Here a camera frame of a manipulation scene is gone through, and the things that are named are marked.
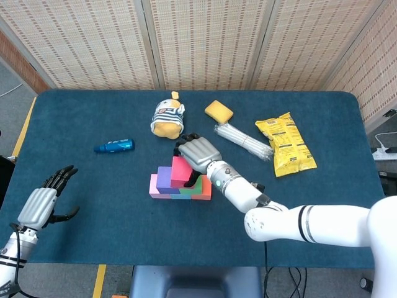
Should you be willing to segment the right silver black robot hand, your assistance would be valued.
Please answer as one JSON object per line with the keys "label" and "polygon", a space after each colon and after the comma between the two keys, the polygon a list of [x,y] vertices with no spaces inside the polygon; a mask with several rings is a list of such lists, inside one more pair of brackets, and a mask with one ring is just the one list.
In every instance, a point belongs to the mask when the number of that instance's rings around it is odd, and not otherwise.
{"label": "right silver black robot hand", "polygon": [[221,153],[204,137],[196,133],[183,134],[176,142],[174,156],[181,156],[192,168],[189,180],[184,187],[192,187],[201,174],[214,161],[221,161]]}

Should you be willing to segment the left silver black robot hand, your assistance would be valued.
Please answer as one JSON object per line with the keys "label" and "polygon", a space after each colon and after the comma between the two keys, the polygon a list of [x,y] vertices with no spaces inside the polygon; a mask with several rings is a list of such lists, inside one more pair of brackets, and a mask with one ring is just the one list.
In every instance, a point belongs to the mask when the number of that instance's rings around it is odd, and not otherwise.
{"label": "left silver black robot hand", "polygon": [[64,215],[56,215],[55,206],[69,179],[77,172],[77,168],[69,165],[56,171],[41,187],[34,189],[17,218],[19,229],[39,231],[48,224],[72,219],[79,212],[80,206]]}

